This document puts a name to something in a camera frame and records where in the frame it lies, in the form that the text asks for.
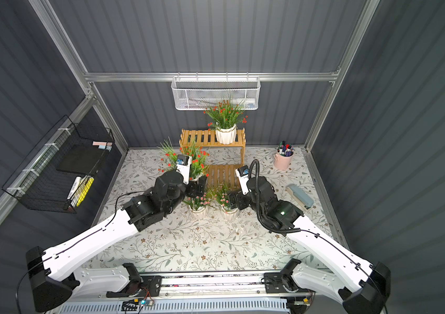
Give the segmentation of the red flower plant white pot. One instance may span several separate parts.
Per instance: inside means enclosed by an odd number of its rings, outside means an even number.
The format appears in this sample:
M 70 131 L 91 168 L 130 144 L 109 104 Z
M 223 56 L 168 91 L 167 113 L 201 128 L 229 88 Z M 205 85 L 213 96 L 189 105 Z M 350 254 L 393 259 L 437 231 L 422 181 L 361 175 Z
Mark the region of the red flower plant white pot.
M 236 140 L 237 125 L 247 123 L 248 115 L 242 103 L 244 101 L 235 103 L 232 99 L 223 99 L 216 106 L 204 109 L 203 113 L 212 120 L 208 128 L 215 130 L 216 140 L 220 144 L 232 144 Z

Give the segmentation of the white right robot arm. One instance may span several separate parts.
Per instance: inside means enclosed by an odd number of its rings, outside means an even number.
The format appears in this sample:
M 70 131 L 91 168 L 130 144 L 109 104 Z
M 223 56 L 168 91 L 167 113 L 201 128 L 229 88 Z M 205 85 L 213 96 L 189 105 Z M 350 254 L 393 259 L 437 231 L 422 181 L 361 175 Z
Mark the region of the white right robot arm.
M 386 265 L 372 264 L 352 253 L 327 236 L 297 206 L 279 200 L 274 187 L 260 175 L 258 160 L 235 173 L 241 191 L 229 194 L 230 204 L 238 209 L 251 208 L 262 227 L 305 247 L 328 268 L 324 272 L 291 259 L 280 272 L 285 290 L 321 293 L 340 303 L 346 313 L 387 311 L 391 271 Z

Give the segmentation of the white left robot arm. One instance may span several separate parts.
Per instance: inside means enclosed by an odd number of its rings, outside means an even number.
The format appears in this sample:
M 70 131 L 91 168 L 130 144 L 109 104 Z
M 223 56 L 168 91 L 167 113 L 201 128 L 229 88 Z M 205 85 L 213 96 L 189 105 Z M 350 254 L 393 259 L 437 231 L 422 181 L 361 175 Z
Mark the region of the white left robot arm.
M 106 292 L 110 296 L 131 295 L 142 279 L 135 265 L 124 263 L 110 270 L 85 270 L 93 256 L 124 239 L 161 222 L 187 197 L 202 197 L 207 178 L 184 183 L 175 170 L 157 177 L 155 185 L 131 198 L 115 213 L 68 241 L 26 252 L 26 266 L 36 312 L 53 310 L 72 297 Z

